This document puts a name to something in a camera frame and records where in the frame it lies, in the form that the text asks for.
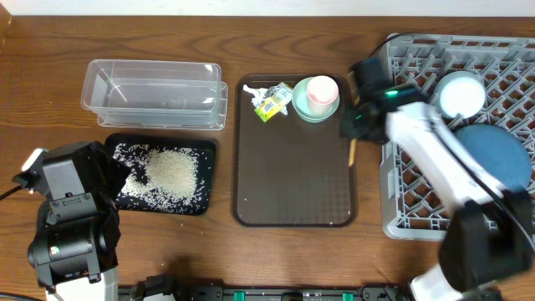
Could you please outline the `wooden chopstick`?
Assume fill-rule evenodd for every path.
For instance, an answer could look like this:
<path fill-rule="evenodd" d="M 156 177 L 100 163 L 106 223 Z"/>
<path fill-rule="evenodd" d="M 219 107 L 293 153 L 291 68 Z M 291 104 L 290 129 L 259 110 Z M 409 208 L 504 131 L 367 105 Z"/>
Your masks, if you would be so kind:
<path fill-rule="evenodd" d="M 354 165 L 354 160 L 356 157 L 356 145 L 357 140 L 352 139 L 349 143 L 349 160 L 348 160 L 348 167 L 352 167 Z"/>

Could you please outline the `pink cup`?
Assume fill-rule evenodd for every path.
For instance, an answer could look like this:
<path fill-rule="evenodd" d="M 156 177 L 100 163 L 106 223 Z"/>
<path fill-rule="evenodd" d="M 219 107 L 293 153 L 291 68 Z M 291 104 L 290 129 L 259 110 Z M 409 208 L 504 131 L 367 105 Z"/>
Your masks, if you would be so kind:
<path fill-rule="evenodd" d="M 329 76 L 312 77 L 307 84 L 307 103 L 312 115 L 325 115 L 339 96 L 339 87 Z"/>

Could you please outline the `green bowl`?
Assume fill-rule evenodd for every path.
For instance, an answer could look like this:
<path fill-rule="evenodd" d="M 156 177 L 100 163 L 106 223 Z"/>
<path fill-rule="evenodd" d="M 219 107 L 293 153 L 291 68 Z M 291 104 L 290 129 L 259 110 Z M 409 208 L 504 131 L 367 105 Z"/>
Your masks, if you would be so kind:
<path fill-rule="evenodd" d="M 310 98 L 308 87 L 312 85 L 312 96 L 325 88 L 329 92 L 329 103 L 318 103 Z M 319 123 L 328 119 L 339 107 L 339 87 L 334 80 L 326 75 L 307 77 L 300 80 L 293 89 L 293 108 L 297 114 L 309 123 Z"/>

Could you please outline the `yellow snack wrapper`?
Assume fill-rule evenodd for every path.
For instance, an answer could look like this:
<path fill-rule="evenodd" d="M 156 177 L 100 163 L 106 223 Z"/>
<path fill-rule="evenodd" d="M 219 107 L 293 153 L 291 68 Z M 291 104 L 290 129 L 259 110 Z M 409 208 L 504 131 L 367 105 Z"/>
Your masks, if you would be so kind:
<path fill-rule="evenodd" d="M 267 122 L 279 113 L 293 98 L 293 88 L 284 82 L 268 88 L 255 97 L 254 111 L 262 122 Z"/>

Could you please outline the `light blue bowl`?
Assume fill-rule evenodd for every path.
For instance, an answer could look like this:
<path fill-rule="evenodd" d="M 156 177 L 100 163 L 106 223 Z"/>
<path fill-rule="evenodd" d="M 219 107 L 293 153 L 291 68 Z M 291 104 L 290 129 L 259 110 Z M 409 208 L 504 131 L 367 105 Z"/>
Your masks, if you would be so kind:
<path fill-rule="evenodd" d="M 443 77 L 435 88 L 436 106 L 442 116 L 467 119 L 475 115 L 485 104 L 486 91 L 480 75 L 468 71 L 456 71 Z"/>

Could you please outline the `dark blue bowl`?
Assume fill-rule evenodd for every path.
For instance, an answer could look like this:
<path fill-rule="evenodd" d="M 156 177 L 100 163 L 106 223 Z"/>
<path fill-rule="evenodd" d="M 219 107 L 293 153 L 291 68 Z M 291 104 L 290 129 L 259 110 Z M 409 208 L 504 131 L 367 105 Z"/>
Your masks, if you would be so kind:
<path fill-rule="evenodd" d="M 532 163 L 522 143 L 494 125 L 469 125 L 454 132 L 472 157 L 511 191 L 527 189 Z"/>

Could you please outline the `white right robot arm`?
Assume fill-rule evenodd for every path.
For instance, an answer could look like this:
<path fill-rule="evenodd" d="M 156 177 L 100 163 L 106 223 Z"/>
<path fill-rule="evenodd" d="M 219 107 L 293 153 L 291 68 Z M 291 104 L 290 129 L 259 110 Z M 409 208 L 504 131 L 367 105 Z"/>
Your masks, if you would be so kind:
<path fill-rule="evenodd" d="M 413 160 L 451 220 L 438 263 L 410 281 L 414 300 L 497 299 L 494 283 L 531 269 L 533 203 L 487 172 L 412 85 L 360 94 L 344 109 L 340 132 L 376 144 L 392 141 Z"/>

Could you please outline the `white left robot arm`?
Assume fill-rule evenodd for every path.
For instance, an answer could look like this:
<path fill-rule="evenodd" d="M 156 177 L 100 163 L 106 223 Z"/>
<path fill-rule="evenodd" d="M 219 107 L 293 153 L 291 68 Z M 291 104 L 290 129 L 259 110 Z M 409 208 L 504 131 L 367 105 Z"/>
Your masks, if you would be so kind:
<path fill-rule="evenodd" d="M 70 280 L 99 283 L 116 268 L 120 218 L 115 199 L 130 169 L 98 141 L 37 149 L 22 169 L 27 188 L 45 197 L 28 261 L 50 293 Z"/>

